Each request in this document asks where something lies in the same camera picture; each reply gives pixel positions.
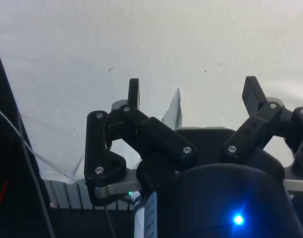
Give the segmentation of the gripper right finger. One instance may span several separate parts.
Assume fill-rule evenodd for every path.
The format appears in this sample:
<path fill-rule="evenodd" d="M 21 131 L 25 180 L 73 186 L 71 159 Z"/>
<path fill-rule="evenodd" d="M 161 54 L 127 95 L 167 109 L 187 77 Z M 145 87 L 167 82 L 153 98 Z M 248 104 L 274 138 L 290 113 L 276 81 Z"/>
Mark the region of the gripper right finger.
<path fill-rule="evenodd" d="M 293 154 L 292 171 L 303 178 L 303 107 L 290 111 L 268 100 L 254 76 L 246 77 L 242 100 L 249 117 L 224 143 L 221 161 L 244 164 L 257 148 L 263 149 L 278 136 Z"/>

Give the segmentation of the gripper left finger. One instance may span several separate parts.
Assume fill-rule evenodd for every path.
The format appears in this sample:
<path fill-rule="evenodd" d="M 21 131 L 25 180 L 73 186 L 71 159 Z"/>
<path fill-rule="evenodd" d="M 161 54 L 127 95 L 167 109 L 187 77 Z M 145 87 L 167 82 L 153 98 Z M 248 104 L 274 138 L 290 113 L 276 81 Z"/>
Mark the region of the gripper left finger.
<path fill-rule="evenodd" d="M 84 176 L 87 186 L 107 186 L 126 176 L 126 160 L 111 151 L 112 142 L 122 139 L 141 159 L 169 162 L 179 169 L 197 163 L 196 147 L 155 117 L 139 109 L 139 80 L 129 81 L 124 105 L 106 111 L 92 111 L 87 116 Z"/>

